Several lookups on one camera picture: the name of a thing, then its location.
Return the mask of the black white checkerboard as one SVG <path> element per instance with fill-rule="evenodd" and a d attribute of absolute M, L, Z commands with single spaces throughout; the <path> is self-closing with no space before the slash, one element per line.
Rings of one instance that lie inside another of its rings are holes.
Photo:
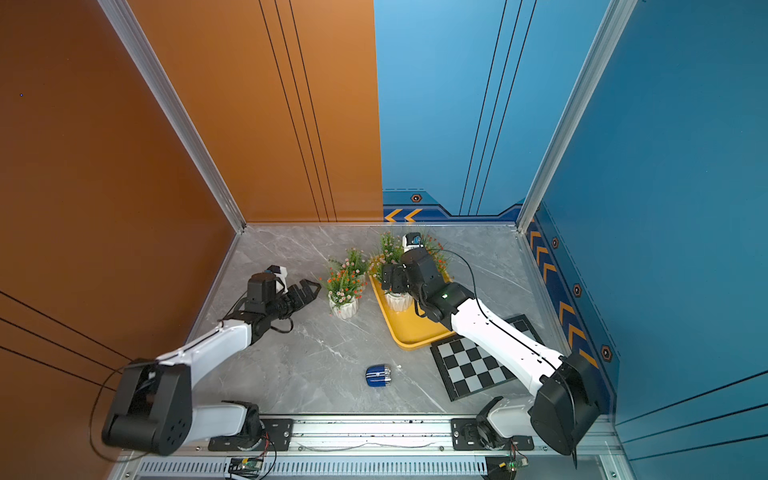
<path fill-rule="evenodd" d="M 451 402 L 516 379 L 483 348 L 458 334 L 433 342 L 430 352 Z"/>

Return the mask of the orange flower back pot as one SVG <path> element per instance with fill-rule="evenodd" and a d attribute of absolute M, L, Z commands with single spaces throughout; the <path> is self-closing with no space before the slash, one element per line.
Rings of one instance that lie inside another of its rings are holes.
<path fill-rule="evenodd" d="M 351 247 L 343 258 L 331 258 L 328 264 L 326 288 L 329 307 L 338 319 L 349 320 L 356 315 L 367 285 L 368 258 L 360 249 Z"/>

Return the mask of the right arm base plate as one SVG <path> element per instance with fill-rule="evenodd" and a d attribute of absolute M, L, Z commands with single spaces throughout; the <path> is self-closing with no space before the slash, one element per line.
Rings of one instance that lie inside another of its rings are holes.
<path fill-rule="evenodd" d="M 535 449 L 532 436 L 514 435 L 502 438 L 486 422 L 475 418 L 454 418 L 450 421 L 453 449 L 456 451 L 501 451 L 514 447 L 517 451 Z"/>

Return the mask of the right green circuit board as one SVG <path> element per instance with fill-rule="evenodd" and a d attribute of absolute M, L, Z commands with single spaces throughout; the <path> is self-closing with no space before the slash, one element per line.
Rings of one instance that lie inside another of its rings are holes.
<path fill-rule="evenodd" d="M 508 459 L 498 465 L 498 470 L 507 473 L 511 478 L 522 469 L 529 466 L 528 458 L 523 454 L 512 454 Z"/>

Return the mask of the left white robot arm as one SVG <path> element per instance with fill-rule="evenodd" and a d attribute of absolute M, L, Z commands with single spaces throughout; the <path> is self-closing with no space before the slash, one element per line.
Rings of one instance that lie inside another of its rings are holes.
<path fill-rule="evenodd" d="M 210 439 L 235 450 L 266 443 L 266 429 L 257 405 L 223 401 L 197 406 L 196 384 L 235 354 L 249 348 L 278 320 L 319 296 L 319 283 L 302 279 L 290 285 L 287 270 L 272 265 L 252 275 L 245 295 L 218 325 L 190 343 L 154 359 L 126 365 L 101 431 L 110 447 L 169 456 L 182 446 Z"/>

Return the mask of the green circuit board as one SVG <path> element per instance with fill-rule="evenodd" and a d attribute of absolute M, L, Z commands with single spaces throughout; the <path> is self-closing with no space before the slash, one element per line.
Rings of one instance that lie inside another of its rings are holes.
<path fill-rule="evenodd" d="M 262 457 L 237 457 L 229 461 L 227 479 L 259 479 L 262 476 Z"/>
<path fill-rule="evenodd" d="M 508 459 L 498 465 L 498 470 L 507 473 L 511 478 L 522 469 L 529 466 L 528 458 L 523 454 L 512 454 Z"/>

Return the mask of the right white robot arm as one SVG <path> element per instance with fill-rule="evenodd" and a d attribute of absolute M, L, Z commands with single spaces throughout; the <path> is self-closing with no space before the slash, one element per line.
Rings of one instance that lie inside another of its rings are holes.
<path fill-rule="evenodd" d="M 400 261 L 382 267 L 386 285 L 408 293 L 417 316 L 474 342 L 526 388 L 527 401 L 496 397 L 476 417 L 479 444 L 509 447 L 528 419 L 546 446 L 576 457 L 577 446 L 601 413 L 600 388 L 592 364 L 577 352 L 564 356 L 509 325 L 477 297 L 474 289 L 447 281 L 421 242 L 403 238 Z"/>

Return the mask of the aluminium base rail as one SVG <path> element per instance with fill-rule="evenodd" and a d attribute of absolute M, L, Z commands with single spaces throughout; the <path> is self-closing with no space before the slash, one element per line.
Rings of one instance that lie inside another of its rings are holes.
<path fill-rule="evenodd" d="M 612 425 L 599 419 L 576 457 L 556 453 L 531 432 L 533 451 L 456 451 L 450 421 L 458 414 L 269 415 L 294 420 L 284 452 L 212 452 L 199 440 L 162 457 L 123 453 L 111 479 L 227 479 L 232 458 L 262 457 L 259 479 L 631 479 L 634 474 Z M 523 454 L 514 478 L 498 465 Z"/>

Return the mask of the red flower white pot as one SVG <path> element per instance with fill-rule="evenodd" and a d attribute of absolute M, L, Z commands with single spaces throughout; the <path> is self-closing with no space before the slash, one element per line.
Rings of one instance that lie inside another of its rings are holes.
<path fill-rule="evenodd" d="M 448 260 L 444 254 L 444 248 L 442 244 L 429 234 L 422 235 L 422 246 L 427 250 L 431 258 L 435 261 L 436 266 L 440 274 L 445 278 L 449 278 L 447 270 Z"/>

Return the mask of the pink flower back pot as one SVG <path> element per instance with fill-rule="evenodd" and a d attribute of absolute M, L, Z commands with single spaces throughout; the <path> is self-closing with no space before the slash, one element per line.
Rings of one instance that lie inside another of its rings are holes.
<path fill-rule="evenodd" d="M 379 252 L 374 255 L 369 267 L 370 275 L 378 282 L 389 308 L 394 312 L 404 312 L 413 303 L 401 262 L 403 253 L 402 239 L 385 232 L 380 238 Z"/>

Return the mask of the yellow plastic tray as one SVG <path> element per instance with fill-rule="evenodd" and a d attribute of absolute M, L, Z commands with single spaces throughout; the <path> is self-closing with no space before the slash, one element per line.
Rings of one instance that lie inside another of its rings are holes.
<path fill-rule="evenodd" d="M 385 323 L 395 343 L 403 350 L 416 350 L 431 343 L 449 337 L 451 330 L 440 323 L 429 320 L 426 316 L 420 316 L 415 308 L 414 298 L 410 308 L 404 312 L 392 311 L 381 291 L 378 282 L 370 275 L 373 291 Z"/>

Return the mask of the left green circuit board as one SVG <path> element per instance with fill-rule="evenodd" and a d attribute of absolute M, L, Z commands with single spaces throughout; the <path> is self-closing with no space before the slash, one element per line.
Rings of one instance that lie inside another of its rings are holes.
<path fill-rule="evenodd" d="M 262 457 L 237 457 L 229 461 L 227 479 L 259 479 L 262 476 Z"/>

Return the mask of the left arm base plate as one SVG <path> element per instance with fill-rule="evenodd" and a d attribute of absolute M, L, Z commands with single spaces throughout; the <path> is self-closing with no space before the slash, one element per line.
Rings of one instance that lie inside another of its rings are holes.
<path fill-rule="evenodd" d="M 250 432 L 248 428 L 253 425 L 254 422 L 247 423 L 244 430 L 237 435 L 211 438 L 207 449 L 212 452 L 257 453 L 265 450 L 284 452 L 289 449 L 294 426 L 293 419 L 261 417 L 255 432 Z"/>

